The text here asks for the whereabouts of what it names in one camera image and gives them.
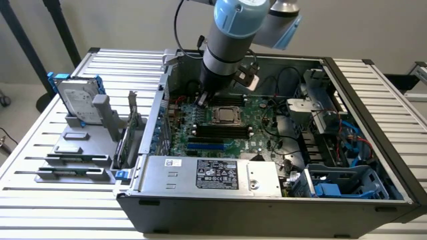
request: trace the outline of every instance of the white wall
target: white wall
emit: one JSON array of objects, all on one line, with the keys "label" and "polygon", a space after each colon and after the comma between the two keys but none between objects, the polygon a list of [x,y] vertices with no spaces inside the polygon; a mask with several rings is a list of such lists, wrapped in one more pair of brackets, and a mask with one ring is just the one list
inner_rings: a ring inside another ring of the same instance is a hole
[{"label": "white wall", "polygon": [[[42,0],[11,0],[47,71],[72,63]],[[176,47],[172,23],[179,0],[62,0],[80,55],[90,47],[163,50]],[[288,50],[256,52],[372,59],[387,73],[427,61],[426,0],[299,0],[304,16]],[[187,2],[179,15],[184,48],[207,35],[212,7]],[[38,83],[36,74],[0,17],[0,82]]]}]

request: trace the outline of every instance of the power supply label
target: power supply label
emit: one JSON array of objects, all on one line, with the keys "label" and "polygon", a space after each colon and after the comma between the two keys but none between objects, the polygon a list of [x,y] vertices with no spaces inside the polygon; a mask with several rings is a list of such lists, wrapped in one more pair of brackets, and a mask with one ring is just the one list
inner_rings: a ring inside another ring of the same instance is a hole
[{"label": "power supply label", "polygon": [[238,190],[238,162],[199,159],[195,186],[199,189]]}]

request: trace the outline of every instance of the metal slot rack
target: metal slot rack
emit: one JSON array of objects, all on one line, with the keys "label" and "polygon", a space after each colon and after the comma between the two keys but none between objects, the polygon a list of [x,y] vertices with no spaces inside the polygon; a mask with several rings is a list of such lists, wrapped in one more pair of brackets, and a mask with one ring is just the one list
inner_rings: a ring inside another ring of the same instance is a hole
[{"label": "metal slot rack", "polygon": [[[359,70],[363,71],[372,69],[360,60],[336,59],[335,61],[340,67],[359,66],[362,68]],[[118,110],[122,115],[130,114],[130,107],[126,106],[128,91],[138,91],[136,101],[140,106],[138,111],[143,117],[148,117],[158,82],[163,74],[162,63],[163,52],[100,49],[98,53],[87,54],[74,74],[83,77],[94,77],[96,74],[102,76],[106,91],[111,96],[112,109]],[[378,86],[383,85],[386,89],[390,88],[384,84],[387,80],[376,77],[378,73],[360,72],[362,75],[366,73],[368,78],[347,76],[350,83],[354,84],[360,80],[360,83],[362,81],[376,82]],[[366,104],[371,98],[378,99],[378,101],[371,100],[368,106],[375,102],[386,101],[395,105],[396,102],[401,102],[394,97],[396,93],[391,91],[358,91],[358,94],[360,98],[363,96],[362,100]],[[394,107],[401,111],[406,109],[405,106]],[[134,229],[116,202],[112,194],[114,185],[35,182],[35,172],[43,166],[46,162],[43,158],[51,152],[66,128],[64,116],[66,107],[56,96],[0,168],[0,239],[144,239],[148,236]],[[374,113],[374,117],[379,124],[402,124],[401,129],[405,129],[409,123],[417,125],[419,122],[413,114]],[[403,139],[402,141],[413,139],[409,135],[403,137],[405,133],[386,132],[396,146],[402,143],[394,139]],[[423,145],[419,142],[414,144],[407,141],[403,144]],[[423,162],[418,156],[411,158],[413,156],[405,151],[401,155],[406,156],[407,164],[427,189],[427,162]],[[426,239],[426,236],[427,215],[407,224],[386,224],[360,239],[422,240]],[[163,235],[162,238],[182,237]],[[200,239],[203,236],[188,236],[187,238]]]}]

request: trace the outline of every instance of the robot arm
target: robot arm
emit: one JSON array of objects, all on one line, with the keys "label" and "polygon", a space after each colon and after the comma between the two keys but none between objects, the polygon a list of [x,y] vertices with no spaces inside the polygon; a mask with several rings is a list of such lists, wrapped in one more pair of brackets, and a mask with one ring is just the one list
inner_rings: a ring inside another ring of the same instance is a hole
[{"label": "robot arm", "polygon": [[214,5],[200,82],[203,92],[196,104],[206,106],[216,92],[232,81],[250,91],[258,84],[258,65],[242,66],[251,44],[284,50],[302,17],[296,0],[192,0]]}]

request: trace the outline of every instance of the black stand pole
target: black stand pole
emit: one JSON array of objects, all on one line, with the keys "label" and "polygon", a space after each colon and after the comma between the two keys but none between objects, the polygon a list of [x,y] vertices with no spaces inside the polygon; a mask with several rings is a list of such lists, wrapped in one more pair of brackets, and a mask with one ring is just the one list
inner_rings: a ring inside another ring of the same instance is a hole
[{"label": "black stand pole", "polygon": [[55,96],[54,89],[51,87],[51,84],[48,83],[47,70],[46,70],[46,67],[43,66],[42,61],[40,61],[40,58],[38,56],[34,45],[28,39],[28,36],[27,36],[26,31],[23,29],[22,23],[15,15],[10,0],[0,0],[0,12],[2,12],[4,20],[7,22],[7,25],[11,28],[11,31],[15,35],[15,38],[19,42],[20,48],[27,55],[27,58],[30,60],[34,71],[38,74],[40,82],[42,82],[44,89],[47,91],[47,94],[44,94],[39,98],[38,103],[36,103],[36,108],[38,108],[39,112],[42,113],[43,110],[47,108],[47,106]]},{"label": "black stand pole", "polygon": [[72,33],[70,32],[67,21],[63,15],[60,0],[43,0],[43,3],[44,3],[44,6],[47,7],[48,12],[51,13],[62,41],[66,45],[66,49],[67,49],[74,67],[76,68],[79,66],[79,63],[82,62],[82,58],[79,55],[74,36],[72,36]]}]

